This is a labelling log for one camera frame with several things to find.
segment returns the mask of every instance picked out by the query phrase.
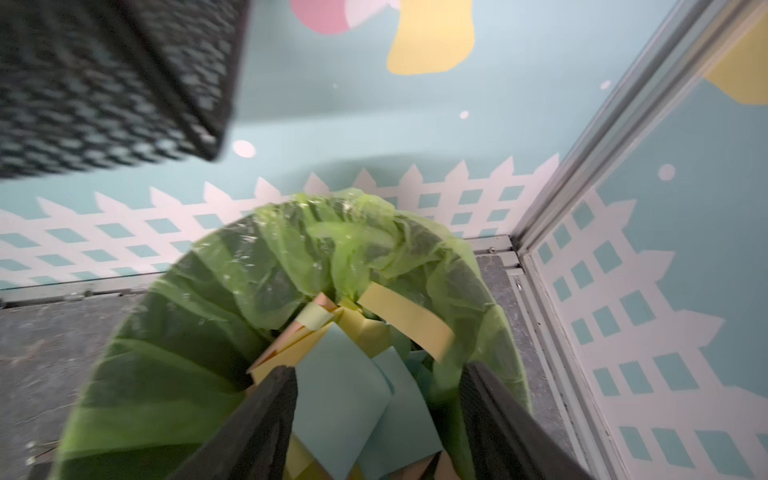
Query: blue sticky note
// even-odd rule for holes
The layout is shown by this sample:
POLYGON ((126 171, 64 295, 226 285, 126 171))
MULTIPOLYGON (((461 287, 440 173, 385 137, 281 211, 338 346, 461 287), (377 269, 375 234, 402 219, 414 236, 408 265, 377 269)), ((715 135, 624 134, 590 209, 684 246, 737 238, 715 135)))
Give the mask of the blue sticky note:
POLYGON ((394 348, 374 357, 394 396, 358 460, 365 478, 381 478, 443 450, 419 387, 394 348))
POLYGON ((346 480, 392 398, 387 381, 335 323, 296 366, 296 380, 293 433, 334 480, 346 480))

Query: gray floor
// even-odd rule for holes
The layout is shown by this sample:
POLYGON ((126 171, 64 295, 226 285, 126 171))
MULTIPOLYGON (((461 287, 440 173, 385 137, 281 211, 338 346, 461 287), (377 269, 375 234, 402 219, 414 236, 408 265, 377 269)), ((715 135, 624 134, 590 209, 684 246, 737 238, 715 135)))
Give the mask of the gray floor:
POLYGON ((2 480, 24 478, 27 458, 58 440, 91 365, 139 297, 0 310, 2 480))
POLYGON ((518 305, 502 261, 497 256, 478 257, 480 273, 491 290, 496 303, 504 309, 515 336, 515 345, 520 351, 528 375, 528 386, 533 400, 533 416, 560 448, 574 457, 574 450, 568 440, 563 418, 554 402, 552 390, 547 381, 538 354, 531 341, 531 334, 525 326, 522 311, 518 305))
MULTIPOLYGON (((502 262, 496 256, 479 257, 478 262, 515 334, 528 373, 534 417, 573 455, 502 262)), ((0 480, 22 480, 29 469, 27 459, 59 439, 91 365, 140 298, 99 296, 0 311, 0 480)))

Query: pink painted shape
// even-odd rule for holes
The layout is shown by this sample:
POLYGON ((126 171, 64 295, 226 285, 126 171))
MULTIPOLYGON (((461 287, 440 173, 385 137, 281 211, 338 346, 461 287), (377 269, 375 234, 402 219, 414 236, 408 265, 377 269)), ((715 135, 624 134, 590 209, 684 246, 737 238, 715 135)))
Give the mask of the pink painted shape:
POLYGON ((349 30, 345 0, 290 0, 293 14, 310 30, 334 35, 349 30))

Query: trash can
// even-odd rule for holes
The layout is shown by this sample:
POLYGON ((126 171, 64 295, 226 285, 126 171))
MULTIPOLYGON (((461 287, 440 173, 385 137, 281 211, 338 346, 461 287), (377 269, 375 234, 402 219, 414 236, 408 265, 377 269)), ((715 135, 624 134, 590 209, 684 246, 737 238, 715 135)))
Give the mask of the trash can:
POLYGON ((372 281, 453 330, 443 360, 423 364, 423 392, 457 473, 474 478, 458 403, 464 364, 486 363, 530 411, 505 314, 467 242, 355 189, 257 208, 153 283, 84 386, 52 478, 165 478, 242 402, 246 370, 307 302, 321 292, 355 302, 372 281))

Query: white lattice fence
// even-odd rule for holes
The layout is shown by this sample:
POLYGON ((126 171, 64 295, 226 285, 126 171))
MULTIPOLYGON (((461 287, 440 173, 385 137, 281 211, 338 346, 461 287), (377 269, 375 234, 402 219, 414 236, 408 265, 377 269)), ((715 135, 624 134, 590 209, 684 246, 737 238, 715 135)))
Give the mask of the white lattice fence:
MULTIPOLYGON (((461 232, 463 237, 473 238, 481 233, 511 231, 557 166, 555 155, 531 175, 514 175, 515 166, 510 157, 490 178, 470 179, 462 161, 444 182, 427 184, 419 170, 412 167, 396 187, 377 187, 370 174, 363 170, 354 186, 390 199, 401 210, 434 217, 452 231, 461 232), (507 187, 522 187, 519 197, 501 200, 507 187), (462 193, 469 190, 482 192, 472 198, 472 203, 460 204, 462 193), (419 199, 425 194, 433 198, 439 194, 437 205, 419 208, 419 199), (502 216, 497 211, 489 219, 494 210, 508 212, 502 216), (456 214, 464 217, 460 224, 451 225, 456 214)), ((286 199, 263 178, 257 181, 254 198, 246 200, 233 200, 209 183, 205 183, 203 189, 201 204, 184 205, 152 188, 152 208, 134 210, 96 192, 96 204, 101 210, 96 214, 80 215, 44 198, 38 198, 38 202, 47 218, 26 220, 0 210, 0 289, 165 271, 169 263, 182 255, 189 242, 200 239, 220 224, 242 217, 254 207, 286 199), (151 226, 153 220, 160 219, 172 224, 172 228, 162 230, 166 233, 151 226), (71 243, 50 233, 60 229, 71 231, 66 237, 71 243)), ((329 188, 314 174, 304 190, 311 194, 329 193, 329 188)))
POLYGON ((561 327, 570 340, 631 477, 635 480, 733 478, 717 471, 699 442, 696 431, 711 431, 727 434, 733 440, 755 474, 749 478, 768 478, 768 455, 756 436, 768 432, 768 399, 724 386, 700 350, 717 334, 723 319, 672 309, 657 281, 664 278, 674 252, 635 253, 622 231, 631 218, 635 200, 607 207, 591 190, 584 202, 594 219, 586 227, 582 222, 580 228, 574 216, 567 215, 561 226, 568 232, 570 240, 565 241, 563 230, 557 233, 561 228, 558 225, 537 247, 533 258, 548 296, 558 311, 561 327), (614 261, 605 273, 595 251, 606 241, 610 242, 620 262, 614 261), (548 258, 546 262, 539 250, 544 244, 551 251, 551 258, 544 254, 544 258, 548 258), (583 270, 579 273, 577 265, 580 262, 584 262, 593 280, 589 284, 583 280, 583 270), (581 286, 577 274, 582 278, 581 286), (565 294, 562 283, 558 293, 555 283, 559 281, 564 282, 570 295, 565 294), (647 302, 653 319, 647 319, 648 316, 641 323, 637 318, 633 322, 632 310, 625 308, 621 299, 627 299, 635 292, 647 302), (595 313, 604 307, 611 311, 618 331, 602 331, 595 313), (574 322, 582 320, 584 326, 574 326, 574 322), (580 338, 577 328, 588 328, 591 339, 585 341, 583 333, 580 338), (656 359, 670 354, 679 355, 696 386, 680 389, 667 383, 656 359), (631 382, 637 377, 626 376, 620 367, 626 369, 632 362, 637 362, 652 392, 633 391, 631 382), (603 391, 596 370, 607 370, 615 384, 615 392, 607 395, 603 391), (619 427, 637 429, 650 460, 633 456, 619 427), (673 429, 694 467, 667 462, 652 429, 673 429))

